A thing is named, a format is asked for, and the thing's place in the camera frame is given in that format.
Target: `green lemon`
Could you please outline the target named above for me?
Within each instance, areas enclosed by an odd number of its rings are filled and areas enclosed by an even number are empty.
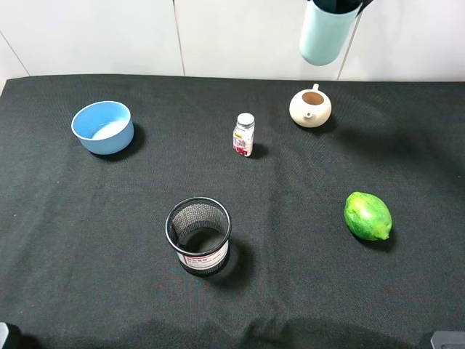
[[[346,200],[344,218],[356,236],[364,240],[386,240],[392,218],[384,202],[374,195],[354,192]]]

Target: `white bottle cap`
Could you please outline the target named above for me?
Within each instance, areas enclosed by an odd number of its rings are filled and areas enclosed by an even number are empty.
[[[254,116],[249,113],[242,113],[238,116],[238,123],[244,127],[250,126],[255,122]]]

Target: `green fruit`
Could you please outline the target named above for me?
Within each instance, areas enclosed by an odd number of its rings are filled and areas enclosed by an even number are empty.
[[[384,202],[374,195],[354,192],[346,200],[344,218],[350,231],[364,240],[386,240],[392,218]]]

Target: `small bottle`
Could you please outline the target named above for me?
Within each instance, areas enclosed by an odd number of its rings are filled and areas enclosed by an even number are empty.
[[[234,128],[232,146],[240,155],[249,157],[254,145],[255,119],[252,114],[242,113]]]

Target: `light blue cup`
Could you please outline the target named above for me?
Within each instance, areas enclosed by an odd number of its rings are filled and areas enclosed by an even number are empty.
[[[334,14],[322,10],[314,1],[308,1],[299,44],[302,57],[313,65],[333,62],[361,6],[348,13]]]

